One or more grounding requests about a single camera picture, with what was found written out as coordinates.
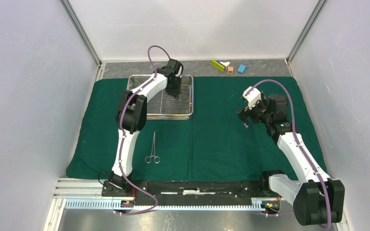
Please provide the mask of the metal mesh instrument tray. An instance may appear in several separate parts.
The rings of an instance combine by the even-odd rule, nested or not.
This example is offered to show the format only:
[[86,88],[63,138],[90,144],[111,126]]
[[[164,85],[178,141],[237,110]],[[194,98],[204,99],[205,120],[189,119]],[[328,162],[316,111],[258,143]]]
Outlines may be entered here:
[[180,93],[178,96],[169,95],[162,87],[167,78],[158,74],[154,77],[150,75],[132,75],[128,78],[128,83],[123,98],[138,92],[147,97],[147,120],[188,120],[191,118],[194,106],[194,79],[191,75],[181,75]]

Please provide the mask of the green surgical cloth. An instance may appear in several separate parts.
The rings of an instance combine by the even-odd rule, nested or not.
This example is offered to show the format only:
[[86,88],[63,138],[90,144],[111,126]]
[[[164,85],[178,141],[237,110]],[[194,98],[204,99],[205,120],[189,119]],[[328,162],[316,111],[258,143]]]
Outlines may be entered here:
[[[259,82],[266,95],[289,93],[297,129],[312,156],[325,168],[314,125],[302,93],[292,77],[195,77],[194,112],[188,120],[148,120],[135,144],[133,180],[241,181],[258,180],[267,170],[297,177],[284,153],[263,124],[245,128],[237,111],[245,106],[243,91]],[[77,147],[66,169],[70,178],[106,178],[116,160],[119,96],[126,79],[103,79],[94,84],[82,119]],[[153,133],[160,163],[150,164]]]

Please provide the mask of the brown wooden cube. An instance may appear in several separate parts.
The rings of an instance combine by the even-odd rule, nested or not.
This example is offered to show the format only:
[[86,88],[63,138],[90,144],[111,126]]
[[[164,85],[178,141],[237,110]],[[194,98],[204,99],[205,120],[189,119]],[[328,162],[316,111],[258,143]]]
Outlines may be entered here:
[[233,72],[234,72],[234,68],[232,66],[229,66],[227,68],[227,73],[231,75],[231,74],[233,74]]

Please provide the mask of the blue small block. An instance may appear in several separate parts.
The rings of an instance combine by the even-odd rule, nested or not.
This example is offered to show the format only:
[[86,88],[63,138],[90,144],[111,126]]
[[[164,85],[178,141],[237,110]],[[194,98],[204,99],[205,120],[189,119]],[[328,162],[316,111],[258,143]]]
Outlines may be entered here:
[[246,70],[246,66],[243,65],[243,64],[240,64],[239,67],[238,67],[238,72],[240,74],[243,74],[245,72],[245,70]]

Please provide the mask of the steel forceps with ring handles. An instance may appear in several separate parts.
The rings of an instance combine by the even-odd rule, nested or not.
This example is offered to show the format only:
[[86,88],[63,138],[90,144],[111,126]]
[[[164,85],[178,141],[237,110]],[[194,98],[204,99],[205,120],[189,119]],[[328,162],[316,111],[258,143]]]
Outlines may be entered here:
[[156,132],[155,131],[153,133],[151,153],[149,156],[145,158],[145,162],[147,164],[150,164],[152,161],[154,161],[155,164],[160,163],[160,157],[156,155]]

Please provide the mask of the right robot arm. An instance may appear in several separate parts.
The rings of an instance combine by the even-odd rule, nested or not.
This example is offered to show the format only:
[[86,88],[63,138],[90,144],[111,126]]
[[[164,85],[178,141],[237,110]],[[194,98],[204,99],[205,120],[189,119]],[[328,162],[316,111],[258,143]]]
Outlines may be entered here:
[[332,179],[310,154],[301,134],[288,119],[288,98],[280,94],[265,97],[263,92],[256,91],[244,93],[242,99],[247,105],[238,111],[238,116],[244,126],[249,127],[249,119],[254,124],[263,123],[298,178],[295,183],[281,170],[265,171],[259,183],[260,193],[264,196],[277,193],[285,198],[302,226],[328,227],[341,222],[345,187],[340,180]]

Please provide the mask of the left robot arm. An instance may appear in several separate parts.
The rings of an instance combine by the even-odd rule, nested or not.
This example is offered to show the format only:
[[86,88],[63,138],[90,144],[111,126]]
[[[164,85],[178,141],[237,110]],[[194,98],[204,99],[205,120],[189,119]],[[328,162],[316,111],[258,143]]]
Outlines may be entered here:
[[147,103],[162,90],[178,96],[183,70],[180,61],[170,58],[165,66],[155,69],[144,83],[132,90],[122,91],[116,114],[119,127],[116,160],[108,180],[104,182],[102,196],[110,197],[114,193],[126,196],[132,191],[129,176],[132,173],[136,140],[147,121]]

